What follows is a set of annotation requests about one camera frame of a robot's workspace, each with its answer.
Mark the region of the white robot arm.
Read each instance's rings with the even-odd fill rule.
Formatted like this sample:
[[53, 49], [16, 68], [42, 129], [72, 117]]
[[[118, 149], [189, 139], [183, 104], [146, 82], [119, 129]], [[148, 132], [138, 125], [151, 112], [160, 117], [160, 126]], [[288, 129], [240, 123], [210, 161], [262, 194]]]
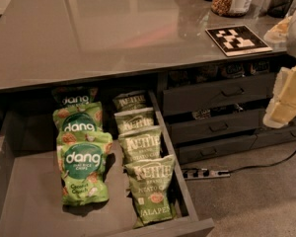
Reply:
[[[296, 10], [266, 32], [266, 41], [286, 44], [287, 53], [296, 58]], [[296, 65], [289, 69], [282, 67], [277, 73], [273, 97], [263, 117], [263, 124], [282, 128], [296, 117]]]

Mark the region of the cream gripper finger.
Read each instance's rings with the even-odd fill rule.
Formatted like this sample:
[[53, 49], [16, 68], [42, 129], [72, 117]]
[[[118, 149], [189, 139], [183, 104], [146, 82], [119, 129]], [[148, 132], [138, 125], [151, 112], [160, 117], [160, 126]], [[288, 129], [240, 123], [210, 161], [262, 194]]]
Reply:
[[263, 124], [271, 128], [282, 128], [296, 117], [296, 66], [282, 67], [273, 87], [273, 97], [269, 101], [263, 117]]

